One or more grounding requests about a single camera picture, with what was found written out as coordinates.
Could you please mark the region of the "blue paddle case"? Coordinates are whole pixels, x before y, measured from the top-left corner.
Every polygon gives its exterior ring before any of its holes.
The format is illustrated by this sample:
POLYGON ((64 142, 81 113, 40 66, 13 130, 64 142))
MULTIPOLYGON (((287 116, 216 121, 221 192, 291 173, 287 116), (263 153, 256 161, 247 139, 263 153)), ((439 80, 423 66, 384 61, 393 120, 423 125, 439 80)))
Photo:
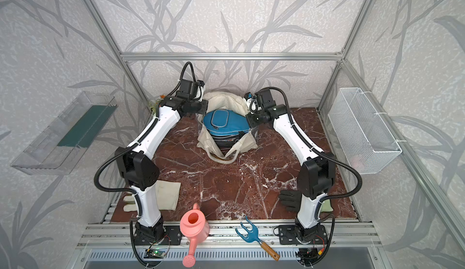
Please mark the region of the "blue paddle case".
POLYGON ((214 137, 237 136, 249 132, 247 119, 232 110, 213 110, 204 116, 202 122, 214 137))

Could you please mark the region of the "beige canvas bag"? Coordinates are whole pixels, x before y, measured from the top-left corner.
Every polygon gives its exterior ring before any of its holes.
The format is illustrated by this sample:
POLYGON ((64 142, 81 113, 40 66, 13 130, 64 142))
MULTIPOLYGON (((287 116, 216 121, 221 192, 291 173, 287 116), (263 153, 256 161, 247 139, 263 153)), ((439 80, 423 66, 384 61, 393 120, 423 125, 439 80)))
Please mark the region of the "beige canvas bag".
MULTIPOLYGON (((208 101, 207 113, 217 109, 232 110, 244 117, 249 113, 244 98, 233 93, 209 92, 203 96, 203 99, 208 101)), ((221 164, 231 164, 235 162, 239 154, 258 147, 258 127, 249 127, 248 133, 241 133, 237 136, 214 137, 203 125, 202 120, 204 116, 205 115, 198 115, 196 117, 199 125, 197 147, 206 151, 211 160, 221 164)))

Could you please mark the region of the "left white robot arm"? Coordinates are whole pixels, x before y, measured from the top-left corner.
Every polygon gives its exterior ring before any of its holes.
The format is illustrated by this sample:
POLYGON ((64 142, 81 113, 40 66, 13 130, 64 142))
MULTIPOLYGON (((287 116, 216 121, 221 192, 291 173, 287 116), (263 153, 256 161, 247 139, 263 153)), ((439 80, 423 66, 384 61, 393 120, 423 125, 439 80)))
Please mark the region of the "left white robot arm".
POLYGON ((160 169, 153 162, 156 150, 168 132, 187 114, 205 115, 207 100, 185 100, 167 96, 159 102, 149 125, 128 145, 115 151, 116 163, 128 192, 137 205, 136 234, 152 241, 165 236, 163 218, 157 204, 156 181, 160 169))

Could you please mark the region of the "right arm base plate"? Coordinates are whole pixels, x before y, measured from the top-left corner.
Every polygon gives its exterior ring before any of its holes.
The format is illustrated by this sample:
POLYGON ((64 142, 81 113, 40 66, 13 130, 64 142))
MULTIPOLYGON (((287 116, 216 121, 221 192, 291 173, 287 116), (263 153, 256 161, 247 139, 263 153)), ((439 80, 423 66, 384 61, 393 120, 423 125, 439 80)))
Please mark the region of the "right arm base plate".
POLYGON ((317 224, 310 229, 295 225, 280 225, 277 227, 277 235, 281 245, 311 245, 326 246, 329 232, 324 225, 317 224))

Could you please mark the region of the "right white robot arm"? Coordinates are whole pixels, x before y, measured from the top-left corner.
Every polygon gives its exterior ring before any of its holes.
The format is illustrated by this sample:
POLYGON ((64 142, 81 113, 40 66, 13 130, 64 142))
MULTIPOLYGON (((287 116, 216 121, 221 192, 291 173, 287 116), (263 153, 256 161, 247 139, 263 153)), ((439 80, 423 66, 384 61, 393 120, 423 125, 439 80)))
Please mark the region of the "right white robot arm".
POLYGON ((285 105, 260 106, 256 101, 249 104, 251 110, 246 116, 251 127, 269 123, 293 150, 301 165, 297 177, 297 191, 300 192, 300 208, 295 222, 295 234, 303 239, 313 232, 319 223, 323 198, 335 182, 335 165, 328 161, 326 154, 302 131, 285 105))

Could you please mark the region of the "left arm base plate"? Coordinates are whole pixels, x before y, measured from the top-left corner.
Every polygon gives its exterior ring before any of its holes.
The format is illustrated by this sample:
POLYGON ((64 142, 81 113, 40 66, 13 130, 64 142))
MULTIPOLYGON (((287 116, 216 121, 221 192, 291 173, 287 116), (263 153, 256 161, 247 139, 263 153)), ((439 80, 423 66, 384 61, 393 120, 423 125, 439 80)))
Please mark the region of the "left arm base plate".
POLYGON ((163 225, 155 228, 148 228, 136 224, 133 234, 135 246, 149 246, 150 244, 160 244, 167 246, 179 246, 183 234, 178 225, 163 225))

